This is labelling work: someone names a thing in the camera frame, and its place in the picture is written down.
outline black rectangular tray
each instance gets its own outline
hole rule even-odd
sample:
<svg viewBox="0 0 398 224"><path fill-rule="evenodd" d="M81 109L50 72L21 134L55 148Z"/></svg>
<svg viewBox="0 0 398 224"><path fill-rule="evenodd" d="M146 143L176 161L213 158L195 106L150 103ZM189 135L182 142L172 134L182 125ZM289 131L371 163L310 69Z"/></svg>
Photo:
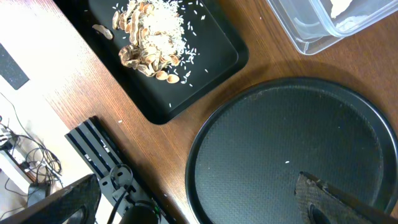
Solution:
<svg viewBox="0 0 398 224"><path fill-rule="evenodd" d="M120 49L129 44L129 40L128 34L124 31L112 29L112 17L115 12L113 7L119 3L118 9L121 6L126 9L128 0L54 0L54 2L142 114L154 124L165 124L176 117L196 100L242 69L249 59L246 44L229 23L216 1L199 1L203 4L201 7L196 5L196 0L184 0L180 5L184 5L186 10L178 10L184 18L183 37L188 40L187 45L197 48L197 54L200 54L195 56L193 65L188 62L184 64L187 66L186 70L184 66L176 68L181 80L184 80L183 76L188 71L192 71L188 82L168 84L155 78L147 78L138 71L123 67L118 57ZM197 36L194 36L191 30L187 30L188 21ZM114 34L114 39L108 40L97 34L91 28L93 24L107 27Z"/></svg>

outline black metal bracket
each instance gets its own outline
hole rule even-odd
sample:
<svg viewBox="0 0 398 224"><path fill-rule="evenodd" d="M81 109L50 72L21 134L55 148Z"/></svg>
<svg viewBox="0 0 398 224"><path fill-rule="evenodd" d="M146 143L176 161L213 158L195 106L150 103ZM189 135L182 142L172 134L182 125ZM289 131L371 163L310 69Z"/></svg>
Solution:
<svg viewBox="0 0 398 224"><path fill-rule="evenodd" d="M71 130L65 137L93 173L97 175L101 191L112 205L115 205L124 192L123 187L114 186L114 183L117 182L120 185L132 184L132 187L127 190L126 196L118 207L118 213L121 216L125 214L128 208L134 206L135 202L150 201L159 209L161 224L176 223L175 219L167 213L164 206L139 177L134 166L123 156L120 148L117 147L110 135L102 127L97 117L92 117L79 124L77 128ZM133 172L132 182L131 174L123 167L113 172L114 176L111 177L111 169L118 164L125 164L130 167Z"/></svg>

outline cable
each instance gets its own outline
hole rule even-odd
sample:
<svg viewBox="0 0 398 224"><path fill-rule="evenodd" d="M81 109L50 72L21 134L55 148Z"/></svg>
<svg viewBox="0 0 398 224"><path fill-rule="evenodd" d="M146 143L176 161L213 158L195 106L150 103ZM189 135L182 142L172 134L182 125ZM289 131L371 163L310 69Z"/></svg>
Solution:
<svg viewBox="0 0 398 224"><path fill-rule="evenodd" d="M13 211L15 211L15 210L18 210L18 209L21 209L21 208L24 208L25 206L27 206L27 202L29 201L30 197L31 197L34 193L36 193L36 191L38 191L38 190L39 190L39 189L36 189L35 191L33 191L32 193L29 194L29 196L28 196L28 198L27 198L27 200L26 200L26 204L25 204L24 206L21 206L21 207L19 207L19 208L15 208L15 209L12 209L12 210L10 210L10 211L4 212L4 213L1 215L1 217L0 217L0 221L2 220L2 218L3 218L3 216L4 216L5 214L7 214L7 213L9 213L9 212L13 212Z"/></svg>
<svg viewBox="0 0 398 224"><path fill-rule="evenodd" d="M124 186L124 187L126 187L126 189L124 189L124 192L123 192L122 196L120 196L119 199L118 199L118 201L116 202L116 204L114 204L114 207L113 207L112 212L111 212L111 214L110 214L110 216L109 216L109 219L108 219L108 224L112 224L112 222L113 222L113 220L114 220L114 216L115 216L115 214L116 214L116 212L117 212L117 210L118 210L118 207L119 207L120 203L122 202L122 200L123 200L123 198L124 198L124 195L127 193L127 190L128 190L128 189L131 187L131 185L132 185L132 170L130 169L130 167L128 167L128 166L125 165L125 164L118 164L118 165L114 166L114 167L111 169L111 171L109 172L109 176L110 176L110 178L111 178L112 184L116 184L116 183L114 182L114 177L112 176L112 173L115 171L115 168L121 168L121 167L126 168L126 169L130 172L130 174L131 174L131 181L130 181L130 184L129 184L127 187L126 187L126 185ZM117 186L118 186L118 188L115 188L115 189L116 189L116 190L119 190L119 189L120 189L120 185L117 184Z"/></svg>
<svg viewBox="0 0 398 224"><path fill-rule="evenodd" d="M14 104L13 103L11 103L11 101L9 101L8 99L7 99L7 97L6 96L4 96L2 93L0 93L1 95L2 95L2 97L4 97L4 99L6 99L7 101L8 101L8 103L10 103L11 104L11 106L12 106L12 109L14 109L14 113L15 113L15 117L17 118L17 121L18 121L18 123L19 123L19 125L21 126L21 128L25 131L25 133L30 137L30 138L32 138L32 136L30 136L30 134L25 130L25 128L23 127L23 125L21 124L21 122L19 121L19 118L18 118L18 115L17 115L17 110L15 109L15 106L14 106Z"/></svg>
<svg viewBox="0 0 398 224"><path fill-rule="evenodd" d="M36 141L32 137L32 135L30 135L27 132L27 130L23 127L21 121L19 120L19 117L18 117L18 114L17 114L17 111L16 111L16 108L15 108L14 104L11 101L9 101L2 93L0 93L0 94L4 97L4 99L6 99L10 103L10 105L12 106L12 108L14 110L14 113L15 113L15 116L16 116L16 118L18 120L19 125L24 130L24 132L26 133L26 135L16 134L13 137L13 138L17 138L17 140L16 140L16 143L14 144L14 147L12 148L12 154L14 153L14 148L15 148L17 142L19 142L21 140L21 138L26 138L26 139L36 143L36 145L38 147L35 148L35 149L30 150L27 153L26 157L25 157L25 161L28 162L28 164L31 164L31 163L35 164L35 167L28 168L31 172L33 172L33 173L35 172L36 173L36 181L35 181L35 183L39 183L39 176L44 176L44 180L42 181L43 183L47 182L48 184L52 185L56 181L59 181L61 186L62 186L62 188L63 188L62 181L60 180L60 176L62 176L60 174L62 172L62 166L61 166L60 160L56 157L56 155L52 151L47 149L42 142ZM5 125L3 125L3 126L6 127L8 130L10 130L10 132L12 132L12 130L8 126L5 126ZM42 159L40 161L35 160L35 155L36 155L37 151L40 151L41 154L42 154ZM34 152L33 160L30 160L29 159L29 155L32 152ZM42 172L39 172L39 169L41 167L44 167L45 174L42 173Z"/></svg>
<svg viewBox="0 0 398 224"><path fill-rule="evenodd" d="M20 194L20 193L18 193L18 192L16 192L16 191L13 191L13 190L8 189L8 188L7 188L7 184L8 184L9 181L10 181L10 178L8 178L7 181L6 181L6 184L4 184L4 188L5 188L6 190L8 190L8 191L10 191L10 192L13 192L13 193L15 193L15 194L18 194L18 195L20 195L20 196L22 196L22 197L27 197L27 196L28 196L28 195L23 195L23 194Z"/></svg>

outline tray rim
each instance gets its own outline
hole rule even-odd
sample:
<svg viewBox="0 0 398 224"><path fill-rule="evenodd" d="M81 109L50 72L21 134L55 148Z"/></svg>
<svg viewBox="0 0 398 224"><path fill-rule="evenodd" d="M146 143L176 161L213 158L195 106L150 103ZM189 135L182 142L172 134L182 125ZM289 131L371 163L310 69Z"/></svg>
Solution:
<svg viewBox="0 0 398 224"><path fill-rule="evenodd" d="M320 88L320 86L330 86L333 89L337 89L338 91L344 93L346 96L352 97L350 100L357 100L357 103L363 103L364 106L369 108L373 113L379 118L381 124L383 124L384 128L387 131L387 134L389 135L389 139L391 140L393 150L395 153L395 157L391 160L394 160L395 162L395 168L393 169L395 171L394 175L394 186L392 187L392 195L390 196L390 199L386 203L384 213L386 214L391 214L392 210L394 209L397 200L398 200L398 140L397 136L388 122L387 118L384 116L384 114L375 107L374 104L372 104L369 100L365 99L361 94L358 92L351 90L339 83L329 81L329 80L324 80L320 78L309 78L309 77L294 77L294 78L278 78L275 80L269 80L265 82L258 83L256 85L250 86L249 88L241 91L231 99L229 99L227 102L223 103L220 107L218 107L210 116L209 118L203 123L203 126L200 128L198 134L195 136L195 139L192 143L190 153L188 155L187 159L187 164L185 167L185 191L187 194L187 200L189 207L191 209L191 212L193 213L193 216L197 220L198 223L213 223L206 213L204 212L201 203L198 199L198 195L196 192L196 187L195 187L195 166L196 166L196 158L201 146L201 143L205 137L205 134L208 132L208 130L212 127L212 125L218 120L218 118L223 114L224 111L228 110L231 108L233 105L235 105L237 102L242 100L243 98L251 95L252 93L258 91L258 90L266 90L270 89L275 86L287 86L287 85L302 85L302 86L308 86L308 84L315 84L316 88Z"/></svg>

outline black object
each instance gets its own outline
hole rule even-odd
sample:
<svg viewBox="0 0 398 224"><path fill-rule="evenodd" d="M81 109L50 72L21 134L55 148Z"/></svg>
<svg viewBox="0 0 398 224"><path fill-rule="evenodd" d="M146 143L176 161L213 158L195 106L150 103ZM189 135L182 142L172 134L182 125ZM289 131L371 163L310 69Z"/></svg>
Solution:
<svg viewBox="0 0 398 224"><path fill-rule="evenodd" d="M0 75L15 89L18 90L29 78L12 59L7 50L0 44Z"/></svg>
<svg viewBox="0 0 398 224"><path fill-rule="evenodd" d="M140 178L134 166L121 154L120 148L102 127L97 117L84 121L65 137L98 176L101 191L113 206L125 191L125 188L120 186L131 184L127 190L127 196L123 198L117 210L122 217L132 205L146 201L152 202L157 207L157 215L161 216L161 220L175 223L172 216L164 209L165 206ZM132 170L134 178L124 166Z"/></svg>
<svg viewBox="0 0 398 224"><path fill-rule="evenodd" d="M120 224L158 224L155 207L146 203L136 203L124 214Z"/></svg>
<svg viewBox="0 0 398 224"><path fill-rule="evenodd" d="M301 170L385 213L397 200L397 139L369 101L335 83L286 78L218 108L192 145L189 204L200 223L301 223Z"/></svg>
<svg viewBox="0 0 398 224"><path fill-rule="evenodd" d="M12 149L12 144L8 141L5 144L3 144L2 146L0 146L0 151L8 151Z"/></svg>
<svg viewBox="0 0 398 224"><path fill-rule="evenodd" d="M398 221L306 172L294 190L304 224L398 224Z"/></svg>
<svg viewBox="0 0 398 224"><path fill-rule="evenodd" d="M248 48L236 30L229 23L219 5L214 0L200 1L204 7L184 3L187 10L179 10L187 21L191 22L197 36L191 30L186 30L184 38L192 48L197 48L194 65L187 62L184 67L178 66L177 73L181 80L192 71L186 84L158 81L121 65L118 53L129 44L128 34L122 30L112 30L113 40L105 39L91 28L93 24L102 24L112 29L114 7L126 8L127 1L84 0L62 1L55 3L63 11L76 30L86 40L101 59L107 69L123 87L142 114L154 124L164 124L199 98L214 89L220 83L242 69L249 58Z"/></svg>
<svg viewBox="0 0 398 224"><path fill-rule="evenodd" d="M30 207L37 202L43 200L45 197L50 195L50 184L44 183L32 183L29 185L28 195L29 198L27 199L27 206Z"/></svg>
<svg viewBox="0 0 398 224"><path fill-rule="evenodd" d="M1 221L1 224L18 223L69 223L92 224L100 203L101 190L94 174L87 175L64 187L44 200Z"/></svg>

